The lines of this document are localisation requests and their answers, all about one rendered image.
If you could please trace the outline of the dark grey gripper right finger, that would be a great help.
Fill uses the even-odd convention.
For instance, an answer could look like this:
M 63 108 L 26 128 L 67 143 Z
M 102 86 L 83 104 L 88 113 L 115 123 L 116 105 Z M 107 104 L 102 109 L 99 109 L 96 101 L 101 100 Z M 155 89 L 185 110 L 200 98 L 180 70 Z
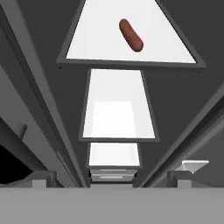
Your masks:
M 190 171 L 168 171 L 167 186 L 172 188 L 209 188 L 211 184 L 202 183 Z

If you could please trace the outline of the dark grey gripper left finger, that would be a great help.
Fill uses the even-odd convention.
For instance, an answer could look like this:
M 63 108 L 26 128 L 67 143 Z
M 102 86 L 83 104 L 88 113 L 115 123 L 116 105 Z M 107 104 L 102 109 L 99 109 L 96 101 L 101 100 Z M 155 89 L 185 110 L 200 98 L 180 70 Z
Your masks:
M 49 188 L 55 187 L 57 174 L 55 171 L 34 171 L 26 178 L 7 184 L 7 187 Z

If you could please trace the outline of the grey fridge door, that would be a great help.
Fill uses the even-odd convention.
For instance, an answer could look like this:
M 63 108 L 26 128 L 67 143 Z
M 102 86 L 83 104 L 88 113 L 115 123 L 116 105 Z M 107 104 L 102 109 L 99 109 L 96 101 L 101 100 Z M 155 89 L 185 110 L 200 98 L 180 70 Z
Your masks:
M 218 134 L 224 128 L 224 124 L 217 128 L 223 120 L 224 83 L 139 186 L 150 187 L 159 183 L 172 167 Z
M 16 0 L 0 0 L 0 33 L 1 81 L 15 94 L 6 103 L 5 121 L 28 126 L 24 144 L 63 186 L 86 186 Z

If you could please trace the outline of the white fridge drawer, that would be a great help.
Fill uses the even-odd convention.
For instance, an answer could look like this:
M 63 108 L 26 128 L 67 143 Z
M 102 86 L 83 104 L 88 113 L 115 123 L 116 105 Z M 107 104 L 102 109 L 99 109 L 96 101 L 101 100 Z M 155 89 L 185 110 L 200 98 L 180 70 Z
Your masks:
M 93 182 L 132 182 L 137 175 L 137 170 L 91 169 L 89 174 Z

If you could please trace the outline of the small white fridge shelf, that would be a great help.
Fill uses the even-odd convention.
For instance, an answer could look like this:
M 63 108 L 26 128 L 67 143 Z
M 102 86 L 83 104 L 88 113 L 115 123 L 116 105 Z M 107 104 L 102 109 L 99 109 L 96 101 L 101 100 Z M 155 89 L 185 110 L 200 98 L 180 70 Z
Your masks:
M 136 143 L 91 143 L 88 166 L 140 167 L 140 154 Z

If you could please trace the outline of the dark grey fridge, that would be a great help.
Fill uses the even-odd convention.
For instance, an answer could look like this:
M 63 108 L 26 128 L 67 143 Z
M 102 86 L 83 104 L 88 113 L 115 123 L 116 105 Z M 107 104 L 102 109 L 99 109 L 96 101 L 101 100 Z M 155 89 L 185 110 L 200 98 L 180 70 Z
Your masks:
M 88 80 L 85 67 L 56 63 L 62 40 L 80 0 L 16 0 L 24 17 L 81 174 L 88 185 L 86 143 L 78 139 Z M 144 76 L 156 118 L 157 143 L 141 143 L 143 169 L 134 185 L 147 178 L 209 99 L 224 83 L 224 3 L 222 0 L 161 0 L 206 68 L 146 69 Z

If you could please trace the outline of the medium white fridge shelf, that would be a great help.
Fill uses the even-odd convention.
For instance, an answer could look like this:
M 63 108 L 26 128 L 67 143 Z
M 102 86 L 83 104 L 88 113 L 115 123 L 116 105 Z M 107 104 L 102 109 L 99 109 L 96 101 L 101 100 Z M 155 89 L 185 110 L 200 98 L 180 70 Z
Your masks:
M 159 141 L 151 98 L 142 71 L 88 71 L 79 139 L 89 143 Z

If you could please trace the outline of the large white fridge shelf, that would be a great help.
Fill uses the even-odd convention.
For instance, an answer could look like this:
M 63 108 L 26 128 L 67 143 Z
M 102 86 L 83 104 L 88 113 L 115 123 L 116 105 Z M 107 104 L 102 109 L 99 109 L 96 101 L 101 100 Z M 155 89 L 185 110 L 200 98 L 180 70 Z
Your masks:
M 123 18 L 143 41 L 141 52 L 125 41 Z M 206 67 L 161 0 L 81 0 L 57 62 L 135 70 Z

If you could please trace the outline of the brown sausage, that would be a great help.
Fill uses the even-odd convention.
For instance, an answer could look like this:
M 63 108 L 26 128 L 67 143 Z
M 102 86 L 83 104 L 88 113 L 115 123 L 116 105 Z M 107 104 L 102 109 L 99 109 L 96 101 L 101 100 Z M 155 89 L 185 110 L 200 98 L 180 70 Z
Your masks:
M 137 35 L 135 30 L 130 25 L 130 22 L 126 18 L 122 18 L 120 20 L 119 29 L 127 44 L 134 52 L 139 53 L 143 50 L 144 42 Z

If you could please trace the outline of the white door bin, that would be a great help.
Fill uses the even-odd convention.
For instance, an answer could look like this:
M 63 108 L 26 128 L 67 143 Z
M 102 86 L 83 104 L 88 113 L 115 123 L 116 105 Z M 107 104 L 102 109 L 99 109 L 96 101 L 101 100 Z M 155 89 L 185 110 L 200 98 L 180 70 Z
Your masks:
M 176 172 L 193 175 L 208 164 L 208 160 L 183 160 L 181 165 L 176 169 Z

